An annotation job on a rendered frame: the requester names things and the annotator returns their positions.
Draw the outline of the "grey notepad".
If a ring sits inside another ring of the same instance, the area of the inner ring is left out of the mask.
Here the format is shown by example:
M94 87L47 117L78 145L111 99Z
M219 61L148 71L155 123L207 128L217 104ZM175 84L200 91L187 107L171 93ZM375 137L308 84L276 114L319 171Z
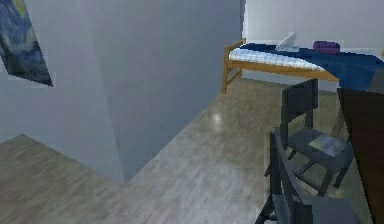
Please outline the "grey notepad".
M345 142L326 134L318 136L309 145L332 157L335 157L346 147Z

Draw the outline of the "dark brown dining table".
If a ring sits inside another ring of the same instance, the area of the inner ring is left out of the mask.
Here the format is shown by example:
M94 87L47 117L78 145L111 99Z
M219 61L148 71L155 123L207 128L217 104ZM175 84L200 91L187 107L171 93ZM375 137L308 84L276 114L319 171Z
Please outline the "dark brown dining table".
M337 93L373 224L384 224L384 68L366 91Z

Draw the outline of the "dark grey chair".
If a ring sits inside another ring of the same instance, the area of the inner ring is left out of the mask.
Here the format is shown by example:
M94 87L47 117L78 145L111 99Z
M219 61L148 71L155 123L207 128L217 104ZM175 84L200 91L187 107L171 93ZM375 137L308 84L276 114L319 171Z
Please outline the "dark grey chair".
M339 188L354 158L351 142L340 140L316 130L314 110L318 108L318 80L310 79L289 86L282 91L280 137L283 149L291 148L288 156L291 160L296 153L308 159L308 162L294 175L315 189L318 196L324 196L337 174L335 188ZM326 169L320 185L304 176L314 164Z
M340 198L303 192L283 149L280 130L270 132L270 191L255 224L362 224L349 203Z

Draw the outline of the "purple box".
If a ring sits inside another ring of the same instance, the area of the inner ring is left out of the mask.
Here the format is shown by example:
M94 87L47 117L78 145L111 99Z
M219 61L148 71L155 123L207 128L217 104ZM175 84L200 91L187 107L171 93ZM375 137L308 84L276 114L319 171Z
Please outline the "purple box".
M315 41L313 49L323 54L335 55L340 52L340 44L330 41Z

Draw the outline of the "wooden bed blue blanket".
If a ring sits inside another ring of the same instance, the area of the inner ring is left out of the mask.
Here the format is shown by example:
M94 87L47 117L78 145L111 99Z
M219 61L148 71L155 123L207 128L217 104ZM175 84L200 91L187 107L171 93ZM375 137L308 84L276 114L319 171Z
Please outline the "wooden bed blue blanket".
M384 70L375 55L314 49L278 51L275 45L247 43L245 39L224 48L222 92L243 70L338 82L341 88L368 91L374 76Z

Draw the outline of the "blue swirl wall painting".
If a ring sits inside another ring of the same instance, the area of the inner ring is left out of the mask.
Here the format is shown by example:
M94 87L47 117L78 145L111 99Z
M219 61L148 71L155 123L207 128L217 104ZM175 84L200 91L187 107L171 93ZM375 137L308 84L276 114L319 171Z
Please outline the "blue swirl wall painting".
M53 87L24 0L0 0L0 58L9 75Z

